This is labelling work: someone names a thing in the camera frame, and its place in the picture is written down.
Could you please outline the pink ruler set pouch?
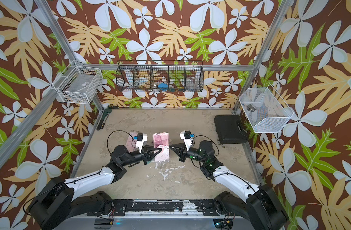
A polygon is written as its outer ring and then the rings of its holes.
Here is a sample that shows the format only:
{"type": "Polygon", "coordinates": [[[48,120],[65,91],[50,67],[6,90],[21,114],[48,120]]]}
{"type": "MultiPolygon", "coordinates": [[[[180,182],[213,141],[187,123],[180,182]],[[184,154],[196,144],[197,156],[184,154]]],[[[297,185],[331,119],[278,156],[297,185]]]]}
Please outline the pink ruler set pouch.
{"type": "Polygon", "coordinates": [[[155,156],[155,162],[162,163],[170,160],[169,133],[153,134],[153,145],[162,151],[155,156]]]}
{"type": "Polygon", "coordinates": [[[138,135],[138,132],[137,131],[134,131],[134,130],[131,130],[129,132],[129,137],[127,138],[127,141],[126,141],[126,148],[129,152],[133,152],[135,151],[137,148],[136,148],[136,142],[137,140],[135,139],[135,137],[138,135]]]}

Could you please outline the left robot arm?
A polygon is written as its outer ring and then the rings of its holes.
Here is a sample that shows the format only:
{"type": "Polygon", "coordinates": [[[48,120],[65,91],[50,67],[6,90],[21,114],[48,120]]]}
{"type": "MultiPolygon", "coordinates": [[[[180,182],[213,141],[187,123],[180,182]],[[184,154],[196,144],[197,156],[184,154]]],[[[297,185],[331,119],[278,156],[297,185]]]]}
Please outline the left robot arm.
{"type": "Polygon", "coordinates": [[[119,145],[111,153],[110,162],[101,169],[77,178],[53,178],[24,212],[31,215],[42,230],[52,230],[66,219],[85,213],[106,215],[112,209],[112,198],[105,192],[88,196],[86,193],[117,182],[125,175],[126,166],[147,164],[161,151],[146,145],[129,152],[126,146],[119,145]]]}

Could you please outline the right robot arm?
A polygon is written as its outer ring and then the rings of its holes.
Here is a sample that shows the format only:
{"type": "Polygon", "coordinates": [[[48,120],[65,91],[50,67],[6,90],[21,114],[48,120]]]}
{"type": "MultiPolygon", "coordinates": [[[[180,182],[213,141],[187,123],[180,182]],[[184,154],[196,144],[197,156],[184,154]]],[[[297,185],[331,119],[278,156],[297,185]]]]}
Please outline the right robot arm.
{"type": "Polygon", "coordinates": [[[208,180],[228,188],[214,199],[219,214],[243,217],[256,230],[279,230],[288,222],[289,216],[273,189],[268,185],[250,183],[234,174],[217,159],[211,141],[203,140],[198,148],[185,143],[169,148],[181,162],[186,159],[197,161],[208,180]]]}

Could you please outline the black plastic tool case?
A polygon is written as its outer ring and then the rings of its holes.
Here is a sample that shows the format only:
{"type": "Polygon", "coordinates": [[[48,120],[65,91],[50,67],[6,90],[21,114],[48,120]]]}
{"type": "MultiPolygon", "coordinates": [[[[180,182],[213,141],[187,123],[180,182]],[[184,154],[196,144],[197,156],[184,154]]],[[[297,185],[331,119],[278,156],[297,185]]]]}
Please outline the black plastic tool case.
{"type": "Polygon", "coordinates": [[[244,144],[248,135],[238,115],[218,115],[214,118],[220,144],[244,144]]]}

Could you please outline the green black pipe wrench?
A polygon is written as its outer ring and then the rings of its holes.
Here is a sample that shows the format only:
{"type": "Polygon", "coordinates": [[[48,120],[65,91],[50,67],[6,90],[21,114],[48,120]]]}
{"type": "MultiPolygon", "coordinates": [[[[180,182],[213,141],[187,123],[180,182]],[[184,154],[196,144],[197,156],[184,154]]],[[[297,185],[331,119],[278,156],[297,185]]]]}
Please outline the green black pipe wrench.
{"type": "Polygon", "coordinates": [[[96,130],[103,129],[103,127],[105,126],[106,120],[107,120],[109,114],[111,114],[111,112],[112,112],[112,109],[110,109],[110,108],[104,109],[96,130]]]}

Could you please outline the blue object in basket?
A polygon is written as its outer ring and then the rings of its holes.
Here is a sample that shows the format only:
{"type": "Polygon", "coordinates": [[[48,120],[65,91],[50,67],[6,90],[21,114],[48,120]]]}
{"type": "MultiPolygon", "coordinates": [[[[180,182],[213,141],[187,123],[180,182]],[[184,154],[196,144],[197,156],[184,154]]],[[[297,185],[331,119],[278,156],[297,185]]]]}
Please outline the blue object in basket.
{"type": "Polygon", "coordinates": [[[166,92],[169,90],[169,86],[166,83],[160,83],[158,85],[158,89],[161,90],[162,92],[166,92]]]}

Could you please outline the small dark object in basket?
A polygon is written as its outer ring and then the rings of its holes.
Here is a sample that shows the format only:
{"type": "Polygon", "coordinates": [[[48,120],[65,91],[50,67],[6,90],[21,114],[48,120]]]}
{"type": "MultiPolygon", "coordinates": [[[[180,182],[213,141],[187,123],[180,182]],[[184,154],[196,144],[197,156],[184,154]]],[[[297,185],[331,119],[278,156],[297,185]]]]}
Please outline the small dark object in basket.
{"type": "Polygon", "coordinates": [[[252,104],[249,104],[247,107],[246,107],[247,111],[253,113],[256,111],[256,108],[252,105],[252,104]]]}

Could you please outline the white mesh basket right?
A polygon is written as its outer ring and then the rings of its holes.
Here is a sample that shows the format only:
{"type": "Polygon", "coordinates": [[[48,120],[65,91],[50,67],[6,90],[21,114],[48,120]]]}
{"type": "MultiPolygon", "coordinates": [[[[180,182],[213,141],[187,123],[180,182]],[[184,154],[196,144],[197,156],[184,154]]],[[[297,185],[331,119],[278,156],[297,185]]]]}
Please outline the white mesh basket right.
{"type": "Polygon", "coordinates": [[[255,133],[278,133],[293,115],[293,109],[271,84],[246,89],[239,96],[239,102],[255,133]],[[256,108],[255,112],[247,111],[249,104],[256,108]]]}

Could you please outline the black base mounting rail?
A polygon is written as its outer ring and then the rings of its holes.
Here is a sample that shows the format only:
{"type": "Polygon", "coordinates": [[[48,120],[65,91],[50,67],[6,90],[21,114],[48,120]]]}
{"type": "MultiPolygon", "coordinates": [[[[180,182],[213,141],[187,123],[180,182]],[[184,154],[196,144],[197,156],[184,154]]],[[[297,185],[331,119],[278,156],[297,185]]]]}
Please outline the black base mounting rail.
{"type": "Polygon", "coordinates": [[[226,208],[214,199],[115,199],[109,208],[89,212],[88,216],[128,217],[130,215],[183,215],[183,216],[224,216],[226,208]]]}

